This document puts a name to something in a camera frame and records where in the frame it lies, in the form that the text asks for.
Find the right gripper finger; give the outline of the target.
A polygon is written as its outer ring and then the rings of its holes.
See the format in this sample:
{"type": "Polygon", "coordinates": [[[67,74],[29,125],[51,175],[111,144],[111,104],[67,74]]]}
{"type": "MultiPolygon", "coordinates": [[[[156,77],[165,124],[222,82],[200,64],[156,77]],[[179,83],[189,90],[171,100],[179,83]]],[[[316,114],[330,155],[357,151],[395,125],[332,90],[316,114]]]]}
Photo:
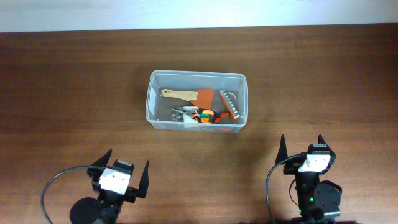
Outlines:
{"type": "Polygon", "coordinates": [[[327,145],[326,141],[324,140],[324,138],[323,138],[323,136],[321,134],[318,135],[317,141],[318,141],[319,145],[322,145],[322,146],[326,146],[327,145]]]}
{"type": "Polygon", "coordinates": [[[282,161],[286,160],[286,158],[288,158],[288,153],[287,153],[287,146],[286,146],[286,142],[285,142],[285,136],[281,135],[280,146],[279,146],[279,150],[277,153],[277,157],[275,159],[275,164],[281,163],[282,161]]]}

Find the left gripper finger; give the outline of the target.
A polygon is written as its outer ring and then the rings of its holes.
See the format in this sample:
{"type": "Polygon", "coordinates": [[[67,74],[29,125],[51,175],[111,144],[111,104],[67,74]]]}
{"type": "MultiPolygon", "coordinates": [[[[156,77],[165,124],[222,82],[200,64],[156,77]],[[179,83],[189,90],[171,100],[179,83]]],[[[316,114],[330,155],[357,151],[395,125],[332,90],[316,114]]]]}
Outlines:
{"type": "Polygon", "coordinates": [[[94,163],[92,163],[92,167],[105,167],[108,164],[108,161],[112,155],[113,150],[110,149],[109,151],[107,151],[102,157],[100,157],[99,159],[97,159],[96,161],[94,161],[94,163]]]}
{"type": "Polygon", "coordinates": [[[147,195],[147,191],[149,188],[149,161],[146,162],[145,168],[143,170],[140,182],[139,182],[139,188],[138,188],[138,197],[139,198],[145,198],[147,195]]]}

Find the copper terminal bar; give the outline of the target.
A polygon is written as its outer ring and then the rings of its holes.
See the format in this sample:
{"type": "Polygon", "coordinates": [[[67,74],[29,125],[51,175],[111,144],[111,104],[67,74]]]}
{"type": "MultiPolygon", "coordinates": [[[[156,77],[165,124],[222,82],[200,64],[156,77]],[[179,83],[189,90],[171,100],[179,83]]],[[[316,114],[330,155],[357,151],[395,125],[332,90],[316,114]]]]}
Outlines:
{"type": "Polygon", "coordinates": [[[225,107],[229,111],[229,114],[233,120],[237,120],[240,117],[238,109],[234,104],[234,101],[229,97],[228,92],[226,90],[220,90],[219,95],[223,100],[225,107]]]}

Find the red handled cutting pliers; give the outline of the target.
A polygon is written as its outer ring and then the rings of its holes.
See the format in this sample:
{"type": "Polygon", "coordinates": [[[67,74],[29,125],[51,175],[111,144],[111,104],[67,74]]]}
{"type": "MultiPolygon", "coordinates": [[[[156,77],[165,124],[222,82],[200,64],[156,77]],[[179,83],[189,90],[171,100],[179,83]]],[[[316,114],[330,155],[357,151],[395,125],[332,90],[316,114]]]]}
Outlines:
{"type": "MultiPolygon", "coordinates": [[[[214,115],[206,115],[204,120],[209,121],[210,123],[213,124],[219,124],[221,121],[224,121],[225,118],[229,117],[228,112],[214,112],[214,115]]],[[[232,128],[226,128],[226,127],[215,127],[215,128],[208,128],[209,131],[211,132],[231,132],[233,129],[232,128]]]]}

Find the orange black long-nose pliers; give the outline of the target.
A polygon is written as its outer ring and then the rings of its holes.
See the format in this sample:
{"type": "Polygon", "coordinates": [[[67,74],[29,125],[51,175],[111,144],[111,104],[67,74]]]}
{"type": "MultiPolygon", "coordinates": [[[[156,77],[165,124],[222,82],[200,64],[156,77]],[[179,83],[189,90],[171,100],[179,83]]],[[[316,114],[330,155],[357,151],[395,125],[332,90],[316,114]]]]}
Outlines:
{"type": "Polygon", "coordinates": [[[203,108],[199,108],[197,106],[182,106],[182,107],[174,107],[172,108],[173,111],[178,113],[183,113],[192,116],[195,120],[200,120],[201,123],[203,122],[206,115],[214,115],[213,110],[207,110],[203,108]]]}

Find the clear plastic container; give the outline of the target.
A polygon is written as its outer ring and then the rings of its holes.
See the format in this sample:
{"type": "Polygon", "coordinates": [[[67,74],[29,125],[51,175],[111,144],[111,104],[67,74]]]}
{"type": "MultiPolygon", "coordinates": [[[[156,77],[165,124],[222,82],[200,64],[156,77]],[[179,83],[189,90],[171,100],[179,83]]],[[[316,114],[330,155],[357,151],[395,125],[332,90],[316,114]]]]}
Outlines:
{"type": "Polygon", "coordinates": [[[237,133],[248,120],[248,83],[235,73],[156,70],[146,99],[156,129],[237,133]]]}

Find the orange scraper wooden handle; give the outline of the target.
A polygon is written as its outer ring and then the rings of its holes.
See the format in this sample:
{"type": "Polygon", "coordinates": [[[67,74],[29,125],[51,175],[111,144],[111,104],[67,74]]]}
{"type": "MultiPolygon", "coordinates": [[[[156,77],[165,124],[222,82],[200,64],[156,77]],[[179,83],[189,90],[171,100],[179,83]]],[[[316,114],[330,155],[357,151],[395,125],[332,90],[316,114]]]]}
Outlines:
{"type": "Polygon", "coordinates": [[[163,97],[177,98],[189,101],[192,105],[203,109],[210,109],[215,91],[212,89],[201,89],[194,91],[175,91],[169,89],[161,90],[163,97]]]}

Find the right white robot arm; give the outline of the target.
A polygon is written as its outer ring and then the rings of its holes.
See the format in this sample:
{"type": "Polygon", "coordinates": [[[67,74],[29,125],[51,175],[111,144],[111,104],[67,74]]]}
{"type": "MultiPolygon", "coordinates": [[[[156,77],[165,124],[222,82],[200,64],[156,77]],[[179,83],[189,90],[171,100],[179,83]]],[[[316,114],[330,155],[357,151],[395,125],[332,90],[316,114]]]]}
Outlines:
{"type": "Polygon", "coordinates": [[[341,214],[342,188],[329,180],[320,180],[335,159],[336,154],[321,135],[316,144],[309,145],[307,152],[294,156],[287,154],[285,137],[281,137],[275,164],[284,165],[284,175],[295,177],[300,216],[293,218],[292,223],[334,223],[341,214]]]}

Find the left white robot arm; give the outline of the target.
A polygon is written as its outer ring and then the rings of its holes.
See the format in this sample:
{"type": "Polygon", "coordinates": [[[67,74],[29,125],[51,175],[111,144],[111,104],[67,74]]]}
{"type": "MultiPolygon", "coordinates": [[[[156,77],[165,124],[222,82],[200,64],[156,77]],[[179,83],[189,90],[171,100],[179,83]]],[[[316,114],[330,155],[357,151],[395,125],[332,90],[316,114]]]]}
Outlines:
{"type": "Polygon", "coordinates": [[[149,188],[149,162],[146,162],[139,187],[129,186],[134,164],[120,159],[109,166],[112,150],[100,157],[87,169],[91,185],[97,198],[85,197],[78,200],[70,209],[73,224],[115,224],[124,202],[134,203],[137,198],[145,198],[149,188]]]}

